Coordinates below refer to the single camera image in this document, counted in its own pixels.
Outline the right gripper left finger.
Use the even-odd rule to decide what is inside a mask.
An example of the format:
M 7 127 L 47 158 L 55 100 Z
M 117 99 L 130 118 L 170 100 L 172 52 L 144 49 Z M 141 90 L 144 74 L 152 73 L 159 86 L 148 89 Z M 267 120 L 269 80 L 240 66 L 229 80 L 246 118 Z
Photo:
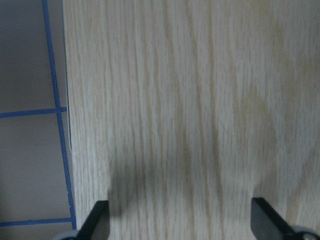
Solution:
M 98 200 L 77 234 L 78 240 L 107 240 L 110 236 L 108 200 Z

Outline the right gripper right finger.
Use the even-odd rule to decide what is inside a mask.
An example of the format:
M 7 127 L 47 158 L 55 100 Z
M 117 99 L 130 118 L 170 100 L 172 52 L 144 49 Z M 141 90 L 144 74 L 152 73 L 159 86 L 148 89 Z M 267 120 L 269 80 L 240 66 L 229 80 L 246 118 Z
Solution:
M 298 240 L 300 237 L 263 197 L 251 199 L 250 228 L 257 240 Z

